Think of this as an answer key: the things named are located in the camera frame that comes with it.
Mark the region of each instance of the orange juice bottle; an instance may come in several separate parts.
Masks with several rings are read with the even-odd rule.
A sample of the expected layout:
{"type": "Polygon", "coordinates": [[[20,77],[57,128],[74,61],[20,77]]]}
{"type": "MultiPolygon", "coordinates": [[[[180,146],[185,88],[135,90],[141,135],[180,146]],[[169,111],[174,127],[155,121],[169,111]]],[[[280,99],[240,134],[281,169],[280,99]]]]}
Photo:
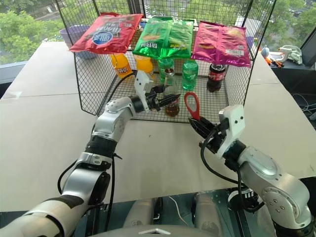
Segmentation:
{"type": "Polygon", "coordinates": [[[123,53],[110,54],[113,67],[120,78],[132,73],[128,59],[123,53]]]}
{"type": "Polygon", "coordinates": [[[151,62],[151,59],[148,57],[143,57],[139,55],[134,55],[136,60],[136,68],[137,70],[144,71],[151,75],[152,79],[154,79],[154,66],[151,62]]]}

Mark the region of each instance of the white tabletop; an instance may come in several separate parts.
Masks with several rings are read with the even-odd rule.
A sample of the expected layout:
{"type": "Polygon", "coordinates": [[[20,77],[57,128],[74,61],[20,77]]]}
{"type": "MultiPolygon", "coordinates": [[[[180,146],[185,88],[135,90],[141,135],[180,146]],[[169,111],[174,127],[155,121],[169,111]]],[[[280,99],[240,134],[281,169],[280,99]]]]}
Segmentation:
{"type": "MultiPolygon", "coordinates": [[[[84,150],[94,121],[80,109],[72,53],[62,42],[43,43],[0,100],[0,211],[58,196],[57,179],[84,150]]],[[[298,178],[316,175],[316,132],[261,56],[245,121],[244,143],[298,178]]],[[[200,140],[189,124],[130,121],[116,151],[123,160],[116,162],[115,202],[231,187],[203,166],[200,140]]],[[[215,170],[236,177],[205,154],[215,170]]]]}

